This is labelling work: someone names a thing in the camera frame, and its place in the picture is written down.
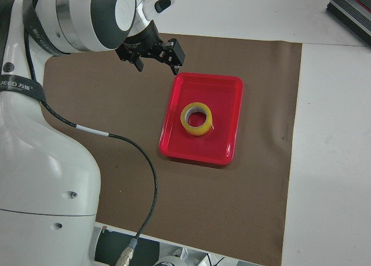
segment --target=brown mat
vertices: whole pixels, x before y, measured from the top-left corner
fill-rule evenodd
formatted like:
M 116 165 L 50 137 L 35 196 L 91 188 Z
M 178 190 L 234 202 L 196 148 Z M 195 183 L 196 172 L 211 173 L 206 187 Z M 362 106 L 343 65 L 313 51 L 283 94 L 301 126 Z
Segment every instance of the brown mat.
M 234 75 L 245 82 L 234 160 L 215 169 L 174 162 L 158 151 L 173 75 L 145 60 L 139 73 L 115 52 L 52 58 L 45 72 L 50 106 L 77 124 L 126 136 L 148 152 L 159 198 L 145 234 L 210 252 L 280 265 L 301 44 L 163 35 L 186 53 L 181 72 Z M 136 231 L 152 200 L 141 154 L 121 141 L 63 125 L 101 170 L 97 221 Z

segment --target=red plastic tray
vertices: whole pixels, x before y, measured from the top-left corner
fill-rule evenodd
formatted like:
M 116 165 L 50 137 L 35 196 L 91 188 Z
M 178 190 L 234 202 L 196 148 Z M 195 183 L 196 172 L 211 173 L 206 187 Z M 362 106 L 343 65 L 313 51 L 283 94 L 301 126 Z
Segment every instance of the red plastic tray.
M 226 165 L 234 155 L 243 82 L 235 76 L 181 73 L 174 79 L 159 150 L 169 157 Z M 180 114 L 193 102 L 206 104 L 213 127 L 203 136 L 183 128 Z

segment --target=yellow tape roll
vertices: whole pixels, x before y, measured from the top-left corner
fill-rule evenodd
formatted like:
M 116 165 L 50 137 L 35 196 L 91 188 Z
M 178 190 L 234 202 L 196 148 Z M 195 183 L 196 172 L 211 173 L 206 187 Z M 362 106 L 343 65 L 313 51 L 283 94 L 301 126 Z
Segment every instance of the yellow tape roll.
M 201 126 L 193 127 L 188 124 L 189 117 L 195 112 L 202 112 L 206 115 L 206 120 Z M 189 134 L 192 134 L 193 136 L 202 136 L 211 129 L 213 125 L 213 118 L 211 115 L 211 110 L 207 105 L 196 102 L 191 103 L 183 108 L 180 115 L 180 122 Z

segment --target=white device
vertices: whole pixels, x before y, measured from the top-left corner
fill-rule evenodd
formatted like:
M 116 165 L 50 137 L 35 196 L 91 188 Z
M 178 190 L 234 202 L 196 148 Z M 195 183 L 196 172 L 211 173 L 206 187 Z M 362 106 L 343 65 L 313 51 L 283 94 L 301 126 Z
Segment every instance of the white device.
M 153 45 L 158 49 L 177 45 L 176 41 L 162 43 L 158 33 L 152 31 L 152 19 L 173 3 L 0 0 L 0 86 L 14 89 L 15 85 L 15 89 L 24 91 L 36 88 L 20 87 L 21 83 L 10 77 L 31 78 L 25 28 L 30 34 L 31 58 L 41 85 L 46 61 L 65 53 L 121 48 L 125 56 L 120 58 L 141 69 L 139 57 L 149 50 L 144 42 L 157 39 Z M 41 25 L 37 26 L 33 12 Z M 147 54 L 157 58 L 161 52 Z M 174 72 L 183 60 L 180 57 L 175 59 L 177 63 L 169 64 Z M 95 265 L 88 250 L 99 192 L 100 171 L 92 155 L 45 122 L 38 100 L 1 91 L 0 265 Z

